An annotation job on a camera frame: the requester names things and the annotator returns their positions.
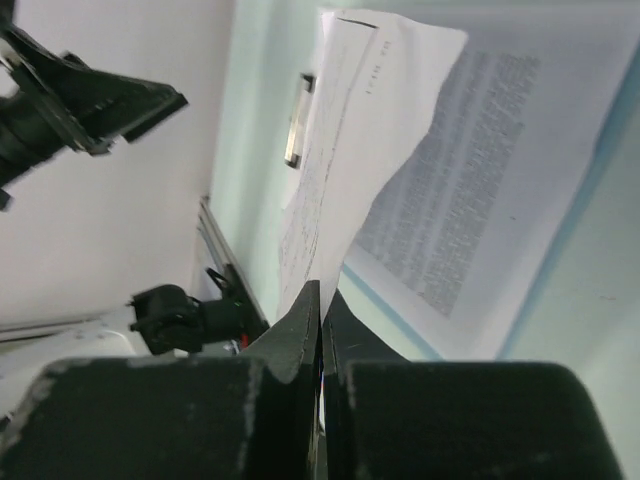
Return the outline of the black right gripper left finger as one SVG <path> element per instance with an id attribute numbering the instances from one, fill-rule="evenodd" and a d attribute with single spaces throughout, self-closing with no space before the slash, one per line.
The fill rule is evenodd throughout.
<path id="1" fill-rule="evenodd" d="M 235 357 L 69 358 L 31 382 L 1 437 L 5 479 L 309 479 L 320 287 Z"/>

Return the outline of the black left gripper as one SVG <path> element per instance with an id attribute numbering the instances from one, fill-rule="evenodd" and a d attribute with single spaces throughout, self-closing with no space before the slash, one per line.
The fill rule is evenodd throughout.
<path id="1" fill-rule="evenodd" d="M 15 83 L 1 95 L 1 209 L 6 187 L 69 147 L 92 156 L 122 137 L 131 143 L 188 105 L 168 84 L 95 70 L 78 56 L 56 55 L 25 31 L 5 35 L 15 1 L 1 2 L 1 71 Z"/>

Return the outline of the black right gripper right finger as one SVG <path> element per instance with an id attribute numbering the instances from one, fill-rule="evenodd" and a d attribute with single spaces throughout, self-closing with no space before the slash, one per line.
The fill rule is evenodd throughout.
<path id="1" fill-rule="evenodd" d="M 336 295 L 322 327 L 332 479 L 619 479 L 594 402 L 563 365 L 411 361 Z"/>

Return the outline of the text paper sheet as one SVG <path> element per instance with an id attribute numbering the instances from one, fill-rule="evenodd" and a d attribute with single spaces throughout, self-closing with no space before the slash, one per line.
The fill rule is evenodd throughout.
<path id="1" fill-rule="evenodd" d="M 639 47 L 639 6 L 420 5 L 404 15 L 468 41 L 345 269 L 438 356 L 492 359 L 592 164 Z"/>

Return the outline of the metal folder clip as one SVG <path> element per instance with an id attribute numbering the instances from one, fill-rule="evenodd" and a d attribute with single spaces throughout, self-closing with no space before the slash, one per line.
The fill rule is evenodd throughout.
<path id="1" fill-rule="evenodd" d="M 298 169 L 301 162 L 315 81 L 316 77 L 311 73 L 300 74 L 284 152 L 285 164 L 292 169 Z"/>

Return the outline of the blue clipboard folder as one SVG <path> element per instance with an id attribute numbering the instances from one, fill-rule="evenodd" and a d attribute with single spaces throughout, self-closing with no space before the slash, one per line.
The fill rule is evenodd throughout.
<path id="1" fill-rule="evenodd" d="M 440 5 L 573 5 L 611 2 L 626 1 L 578 3 L 531 1 L 493 4 L 469 2 Z M 383 7 L 381 12 L 407 17 L 404 15 L 405 9 L 420 5 L 436 4 L 389 3 Z M 311 56 L 312 66 L 316 72 L 316 81 L 320 71 L 322 45 L 328 36 L 329 29 L 329 23 L 323 17 L 329 12 L 338 10 L 348 9 L 321 11 L 315 24 L 317 34 L 313 42 Z M 492 359 L 532 358 L 551 359 L 557 362 L 578 362 L 598 343 L 597 337 L 588 332 L 588 326 L 611 308 L 615 300 L 620 300 L 624 306 L 630 305 L 630 291 L 639 283 L 639 276 L 634 271 L 635 258 L 631 247 L 638 234 L 633 230 L 617 232 L 612 240 L 622 246 L 622 251 L 618 254 L 611 254 L 605 250 L 606 239 L 597 233 L 597 228 L 606 222 L 603 214 L 604 208 L 613 205 L 617 200 L 614 186 L 619 181 L 619 170 L 624 162 L 624 151 L 633 143 L 632 134 L 636 130 L 638 120 L 638 87 L 639 47 L 603 126 L 592 164 L 572 206 L 550 244 L 541 268 L 505 343 L 497 356 Z M 283 217 L 297 190 L 302 160 L 303 156 L 298 180 L 288 184 L 288 196 L 284 203 Z M 442 358 L 406 324 L 393 318 L 387 306 L 375 302 L 370 297 L 367 286 L 346 271 L 346 259 L 352 244 L 342 265 L 335 291 L 340 291 L 361 320 L 376 330 L 397 350 L 413 358 Z"/>

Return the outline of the table form paper sheet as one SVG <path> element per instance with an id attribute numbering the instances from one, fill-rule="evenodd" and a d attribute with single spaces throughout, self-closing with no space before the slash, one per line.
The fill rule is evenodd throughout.
<path id="1" fill-rule="evenodd" d="M 304 284 L 320 284 L 326 313 L 371 205 L 427 135 L 466 32 L 399 14 L 324 15 L 328 36 L 308 121 L 302 170 L 283 217 L 277 314 Z"/>

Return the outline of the left aluminium frame post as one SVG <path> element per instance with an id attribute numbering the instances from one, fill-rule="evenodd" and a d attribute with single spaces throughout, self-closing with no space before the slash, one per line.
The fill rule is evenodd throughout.
<path id="1" fill-rule="evenodd" d="M 224 291 L 248 308 L 247 335 L 251 340 L 255 340 L 269 329 L 269 324 L 210 210 L 208 196 L 202 197 L 199 201 L 198 231 L 213 261 L 214 271 L 224 278 Z"/>

